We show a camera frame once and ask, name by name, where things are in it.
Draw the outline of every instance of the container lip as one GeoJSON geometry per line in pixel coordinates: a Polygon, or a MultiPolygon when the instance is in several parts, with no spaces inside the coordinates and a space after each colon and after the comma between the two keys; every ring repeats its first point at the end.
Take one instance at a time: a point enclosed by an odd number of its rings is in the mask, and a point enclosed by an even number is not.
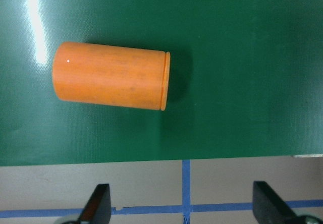
{"type": "Polygon", "coordinates": [[[161,99],[160,99],[160,109],[165,110],[167,103],[167,93],[168,93],[168,84],[170,77],[170,64],[171,64],[171,54],[170,52],[165,53],[164,59],[164,72],[163,72],[163,82],[161,85],[161,99]]]}

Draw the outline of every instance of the orange plastic cup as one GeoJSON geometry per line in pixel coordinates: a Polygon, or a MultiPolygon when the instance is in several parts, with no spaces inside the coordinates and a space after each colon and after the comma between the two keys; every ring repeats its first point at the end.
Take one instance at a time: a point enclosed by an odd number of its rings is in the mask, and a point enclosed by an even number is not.
{"type": "Polygon", "coordinates": [[[52,67],[61,100],[165,110],[170,53],[64,42],[52,67]]]}

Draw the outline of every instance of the green mat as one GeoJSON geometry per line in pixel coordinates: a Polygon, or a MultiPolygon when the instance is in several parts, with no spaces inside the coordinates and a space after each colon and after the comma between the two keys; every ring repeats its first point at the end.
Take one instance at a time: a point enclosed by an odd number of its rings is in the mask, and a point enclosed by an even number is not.
{"type": "Polygon", "coordinates": [[[0,0],[0,165],[323,153],[323,0],[0,0]],[[170,51],[166,111],[63,102],[63,41],[170,51]]]}

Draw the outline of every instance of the orange cylinder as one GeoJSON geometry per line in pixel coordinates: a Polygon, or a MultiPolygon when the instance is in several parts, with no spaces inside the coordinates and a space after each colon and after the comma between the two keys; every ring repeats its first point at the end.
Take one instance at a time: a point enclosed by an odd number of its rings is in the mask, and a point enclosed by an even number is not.
{"type": "Polygon", "coordinates": [[[52,67],[61,100],[165,110],[170,53],[64,42],[52,67]]]}

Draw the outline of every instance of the blue tape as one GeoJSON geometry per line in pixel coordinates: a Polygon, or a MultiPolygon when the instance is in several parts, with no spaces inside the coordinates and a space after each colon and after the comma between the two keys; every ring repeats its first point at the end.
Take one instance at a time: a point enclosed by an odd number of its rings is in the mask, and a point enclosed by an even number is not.
{"type": "Polygon", "coordinates": [[[0,218],[9,217],[49,217],[80,214],[82,209],[49,209],[49,210],[3,210],[0,218]]]}
{"type": "Polygon", "coordinates": [[[130,215],[130,214],[159,214],[159,213],[182,213],[181,205],[166,206],[136,206],[125,207],[121,210],[112,209],[112,215],[130,215]]]}
{"type": "Polygon", "coordinates": [[[193,212],[252,210],[252,203],[193,205],[193,212]]]}
{"type": "Polygon", "coordinates": [[[182,204],[184,223],[190,223],[191,206],[191,161],[182,161],[182,204]]]}
{"type": "Polygon", "coordinates": [[[323,207],[323,200],[286,201],[290,208],[323,207]]]}

